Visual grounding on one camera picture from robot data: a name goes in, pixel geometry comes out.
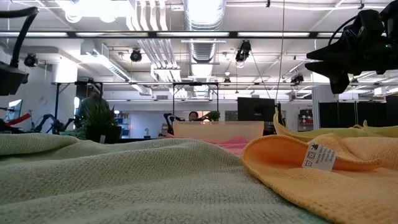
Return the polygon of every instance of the man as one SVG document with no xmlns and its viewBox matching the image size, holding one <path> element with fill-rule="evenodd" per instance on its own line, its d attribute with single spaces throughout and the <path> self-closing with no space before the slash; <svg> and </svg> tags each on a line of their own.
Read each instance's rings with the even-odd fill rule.
<svg viewBox="0 0 398 224">
<path fill-rule="evenodd" d="M 97 108 L 100 106 L 105 106 L 106 109 L 109 109 L 109 103 L 102 99 L 100 93 L 96 88 L 93 88 L 91 92 L 91 96 L 85 98 L 79 106 L 78 116 L 88 116 L 90 108 L 96 106 Z"/>
</svg>

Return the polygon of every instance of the monitor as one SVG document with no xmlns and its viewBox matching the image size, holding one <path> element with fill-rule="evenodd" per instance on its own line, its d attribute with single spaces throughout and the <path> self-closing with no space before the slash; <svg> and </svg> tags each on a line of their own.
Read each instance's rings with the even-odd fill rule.
<svg viewBox="0 0 398 224">
<path fill-rule="evenodd" d="M 238 98 L 239 121 L 272 122 L 275 113 L 275 100 L 262 98 Z"/>
<path fill-rule="evenodd" d="M 21 115 L 22 100 L 16 100 L 8 103 L 6 122 L 19 118 Z"/>
</svg>

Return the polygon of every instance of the green plant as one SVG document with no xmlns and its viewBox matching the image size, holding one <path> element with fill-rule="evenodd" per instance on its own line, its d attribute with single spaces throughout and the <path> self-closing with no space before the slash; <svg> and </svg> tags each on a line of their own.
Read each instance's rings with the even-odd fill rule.
<svg viewBox="0 0 398 224">
<path fill-rule="evenodd" d="M 88 108 L 88 112 L 85 118 L 86 126 L 101 126 L 111 127 L 117 126 L 117 122 L 114 118 L 114 110 L 107 108 L 105 105 L 91 105 Z"/>
<path fill-rule="evenodd" d="M 207 114 L 209 117 L 210 121 L 218 121 L 220 119 L 220 112 L 218 111 L 212 111 Z"/>
</svg>

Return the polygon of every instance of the towel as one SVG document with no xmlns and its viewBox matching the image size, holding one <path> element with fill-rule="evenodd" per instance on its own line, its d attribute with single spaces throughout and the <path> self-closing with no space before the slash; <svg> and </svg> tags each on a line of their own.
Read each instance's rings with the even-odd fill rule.
<svg viewBox="0 0 398 224">
<path fill-rule="evenodd" d="M 319 136 L 332 171 L 302 168 L 308 144 L 266 136 L 243 152 L 247 170 L 288 201 L 334 223 L 398 223 L 398 139 Z"/>
<path fill-rule="evenodd" d="M 352 128 L 321 128 L 313 131 L 305 131 L 305 132 L 296 132 L 291 131 L 278 122 L 278 112 L 276 111 L 274 114 L 274 126 L 276 133 L 282 136 L 288 136 L 303 142 L 309 142 L 312 139 L 320 136 L 322 134 L 333 133 L 337 136 L 343 138 L 352 138 L 352 137 L 381 137 L 379 133 L 366 131 L 362 129 L 361 126 L 355 125 Z"/>
<path fill-rule="evenodd" d="M 0 223 L 326 223 L 192 139 L 0 134 Z"/>
<path fill-rule="evenodd" d="M 368 126 L 368 122 L 365 120 L 363 122 L 363 128 L 370 133 L 378 134 L 384 137 L 398 138 L 398 126 L 375 128 Z"/>
</svg>

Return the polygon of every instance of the pole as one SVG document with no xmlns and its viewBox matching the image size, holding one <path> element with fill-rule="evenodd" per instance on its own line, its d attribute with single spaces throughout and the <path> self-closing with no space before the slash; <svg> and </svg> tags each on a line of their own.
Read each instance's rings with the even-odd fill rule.
<svg viewBox="0 0 398 224">
<path fill-rule="evenodd" d="M 57 83 L 57 94 L 55 95 L 55 112 L 54 112 L 55 119 L 58 116 L 58 100 L 59 100 L 59 96 L 60 96 L 60 86 L 61 86 L 61 83 Z"/>
<path fill-rule="evenodd" d="M 216 86 L 217 86 L 217 112 L 219 112 L 218 111 L 218 83 L 216 84 Z"/>
<path fill-rule="evenodd" d="M 174 111 L 175 111 L 175 105 L 174 105 L 174 91 L 175 91 L 175 84 L 173 83 L 173 115 L 174 115 Z"/>
</svg>

